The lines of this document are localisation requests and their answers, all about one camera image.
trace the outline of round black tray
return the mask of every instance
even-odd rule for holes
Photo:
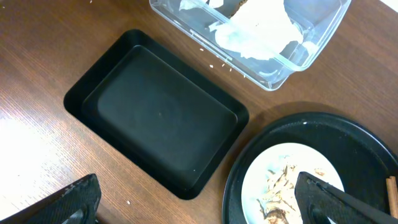
[[[397,157],[355,122],[328,113],[299,113],[266,126],[240,153],[224,191],[223,223],[246,223],[241,205],[246,171],[261,152],[284,142],[322,153],[339,173],[347,194],[389,213],[386,178],[397,175]]]

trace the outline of brown stick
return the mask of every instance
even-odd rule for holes
[[[395,177],[390,177],[386,179],[387,183],[387,193],[388,193],[388,202],[390,205],[390,214],[394,218],[398,218],[398,191],[397,191],[397,182]]]

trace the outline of dark object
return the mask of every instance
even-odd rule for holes
[[[139,30],[124,33],[64,105],[182,199],[200,193],[249,119],[240,102]]]
[[[223,223],[244,223],[242,182],[252,161],[276,144],[296,142],[322,153],[335,167],[345,192],[389,213],[386,178],[397,175],[393,153],[359,124],[327,113],[300,113],[266,126],[232,166],[223,199]]]
[[[398,224],[398,220],[307,172],[298,175],[294,191],[303,223]]]
[[[100,200],[97,176],[90,174],[0,223],[92,224]]]

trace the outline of white bowl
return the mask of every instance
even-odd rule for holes
[[[272,146],[259,154],[252,162],[242,186],[242,208],[248,224],[264,223],[257,199],[267,192],[268,170],[282,170],[284,160],[297,164],[300,171],[315,175],[314,169],[323,169],[327,175],[322,179],[337,189],[344,191],[340,177],[329,160],[311,147],[297,143],[283,143]]]

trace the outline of brown wooden surface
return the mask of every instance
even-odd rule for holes
[[[224,185],[239,151],[263,126],[299,111],[343,114],[398,152],[398,14],[378,0],[353,1],[315,63],[275,92],[221,67],[148,0],[0,4],[0,219],[94,172],[103,193],[99,215],[109,223],[220,223]],[[179,200],[63,108],[68,89],[132,28],[250,112],[239,141],[194,200]]]

